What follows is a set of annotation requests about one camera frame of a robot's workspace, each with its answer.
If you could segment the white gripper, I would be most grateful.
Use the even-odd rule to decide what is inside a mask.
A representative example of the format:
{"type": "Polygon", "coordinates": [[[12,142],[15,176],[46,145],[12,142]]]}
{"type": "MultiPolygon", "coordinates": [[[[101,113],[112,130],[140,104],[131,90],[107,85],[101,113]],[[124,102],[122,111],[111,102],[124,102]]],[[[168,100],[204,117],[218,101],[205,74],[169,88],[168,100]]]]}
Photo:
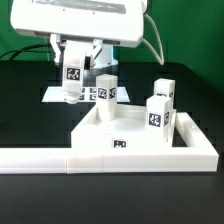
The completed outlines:
{"type": "Polygon", "coordinates": [[[103,43],[140,44],[146,11],[147,0],[13,0],[10,22],[21,35],[50,36],[57,66],[63,65],[63,39],[93,41],[85,56],[85,69],[91,70],[103,43]]]}

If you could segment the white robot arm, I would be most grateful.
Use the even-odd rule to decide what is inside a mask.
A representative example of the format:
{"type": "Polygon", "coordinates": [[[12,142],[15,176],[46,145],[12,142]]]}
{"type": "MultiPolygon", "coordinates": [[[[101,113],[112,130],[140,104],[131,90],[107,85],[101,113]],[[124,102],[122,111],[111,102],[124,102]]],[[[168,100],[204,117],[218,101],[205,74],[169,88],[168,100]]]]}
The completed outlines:
{"type": "Polygon", "coordinates": [[[13,0],[10,22],[21,35],[48,38],[56,62],[73,42],[102,68],[116,63],[115,46],[141,43],[148,6],[149,0],[13,0]]]}

